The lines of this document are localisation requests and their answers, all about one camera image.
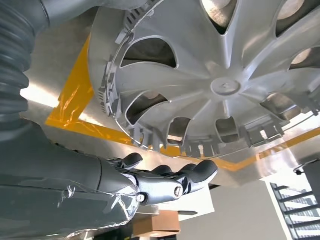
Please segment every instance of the plastic wrap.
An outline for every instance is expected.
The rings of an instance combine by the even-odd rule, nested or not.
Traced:
[[[67,187],[53,188],[61,183]],[[98,192],[60,179],[2,182],[0,239],[63,239],[125,225],[138,209],[138,191],[132,184],[115,194]]]

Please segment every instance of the wheel cover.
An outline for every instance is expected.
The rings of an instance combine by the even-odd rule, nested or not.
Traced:
[[[125,24],[110,34],[103,80],[91,81],[103,109],[137,146],[213,157],[228,145],[269,143],[293,117],[320,110],[319,5],[150,0],[118,14]],[[176,67],[123,64],[146,39],[168,44]]]

